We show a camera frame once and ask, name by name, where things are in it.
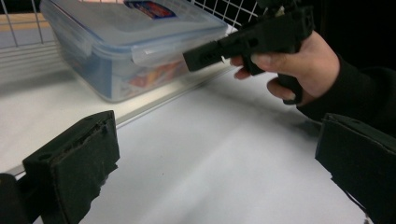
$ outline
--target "hand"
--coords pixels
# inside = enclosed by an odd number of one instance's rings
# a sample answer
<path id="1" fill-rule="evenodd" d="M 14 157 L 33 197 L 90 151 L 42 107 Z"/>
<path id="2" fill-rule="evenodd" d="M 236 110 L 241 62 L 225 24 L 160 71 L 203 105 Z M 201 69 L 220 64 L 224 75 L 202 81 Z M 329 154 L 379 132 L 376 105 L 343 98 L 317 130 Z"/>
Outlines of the hand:
<path id="1" fill-rule="evenodd" d="M 251 60 L 264 71 L 296 77 L 303 87 L 303 99 L 299 105 L 306 105 L 328 91 L 340 71 L 337 55 L 316 32 L 303 41 L 297 53 L 253 54 Z M 231 64 L 243 65 L 242 58 L 232 58 Z M 241 68 L 234 76 L 244 79 L 251 74 Z M 293 100 L 295 97 L 291 90 L 279 85 L 277 77 L 267 83 L 267 88 L 275 97 L 283 100 Z"/>

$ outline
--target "plastic food container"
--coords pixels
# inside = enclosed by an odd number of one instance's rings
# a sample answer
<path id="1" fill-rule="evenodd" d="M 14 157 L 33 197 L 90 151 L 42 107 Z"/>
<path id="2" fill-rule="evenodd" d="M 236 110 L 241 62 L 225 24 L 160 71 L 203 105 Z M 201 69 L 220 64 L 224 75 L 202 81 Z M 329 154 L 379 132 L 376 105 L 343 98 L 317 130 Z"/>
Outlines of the plastic food container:
<path id="1" fill-rule="evenodd" d="M 61 56 L 100 96 L 119 102 L 188 74 L 182 52 L 227 24 L 186 0 L 42 0 Z"/>

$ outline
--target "container label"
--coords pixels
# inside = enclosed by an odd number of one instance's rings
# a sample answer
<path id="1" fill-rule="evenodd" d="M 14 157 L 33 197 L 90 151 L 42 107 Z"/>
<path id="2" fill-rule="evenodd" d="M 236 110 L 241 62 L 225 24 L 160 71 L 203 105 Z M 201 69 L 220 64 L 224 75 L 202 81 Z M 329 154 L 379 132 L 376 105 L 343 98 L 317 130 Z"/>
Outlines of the container label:
<path id="1" fill-rule="evenodd" d="M 154 3 L 151 1 L 133 1 L 133 0 L 125 0 L 125 6 L 129 8 L 136 8 L 154 20 L 164 19 L 164 18 L 173 18 L 176 14 L 171 11 L 169 8 L 161 6 L 158 3 Z"/>

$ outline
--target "pistol grip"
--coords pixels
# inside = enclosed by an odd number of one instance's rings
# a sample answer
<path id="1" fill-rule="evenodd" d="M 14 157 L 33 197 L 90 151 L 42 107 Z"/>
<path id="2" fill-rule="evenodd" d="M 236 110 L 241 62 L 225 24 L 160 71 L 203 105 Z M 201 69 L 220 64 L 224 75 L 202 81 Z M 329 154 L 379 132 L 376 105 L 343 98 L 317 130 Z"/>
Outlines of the pistol grip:
<path id="1" fill-rule="evenodd" d="M 250 55 L 242 56 L 242 60 L 244 62 L 245 69 L 253 76 L 256 76 L 265 71 L 261 70 L 255 63 L 253 63 L 250 59 Z"/>
<path id="2" fill-rule="evenodd" d="M 278 74 L 279 84 L 283 87 L 288 88 L 296 95 L 294 100 L 283 100 L 285 105 L 297 105 L 303 99 L 303 87 L 301 87 L 296 77 L 291 77 L 288 75 Z"/>
<path id="3" fill-rule="evenodd" d="M 247 69 L 247 71 L 253 75 L 256 76 L 258 74 L 261 74 L 265 71 L 261 70 L 255 63 L 253 63 L 250 60 L 249 56 L 242 56 L 242 60 L 244 62 L 244 66 Z M 300 83 L 298 82 L 297 78 L 283 75 L 283 74 L 278 74 L 279 77 L 279 84 L 283 87 L 286 87 L 294 92 L 296 95 L 296 98 L 294 100 L 284 100 L 283 104 L 285 105 L 297 105 L 301 102 L 303 99 L 303 88 L 301 87 Z"/>

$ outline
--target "black sleeve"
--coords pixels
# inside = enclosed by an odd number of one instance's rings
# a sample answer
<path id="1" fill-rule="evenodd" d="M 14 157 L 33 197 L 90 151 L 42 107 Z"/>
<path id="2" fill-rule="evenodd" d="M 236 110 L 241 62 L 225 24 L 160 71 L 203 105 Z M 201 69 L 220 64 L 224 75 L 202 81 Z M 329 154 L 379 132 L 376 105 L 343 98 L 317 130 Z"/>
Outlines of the black sleeve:
<path id="1" fill-rule="evenodd" d="M 316 101 L 297 108 L 314 120 L 334 113 L 396 136 L 396 72 L 384 67 L 358 70 L 339 59 L 341 69 L 332 88 Z"/>

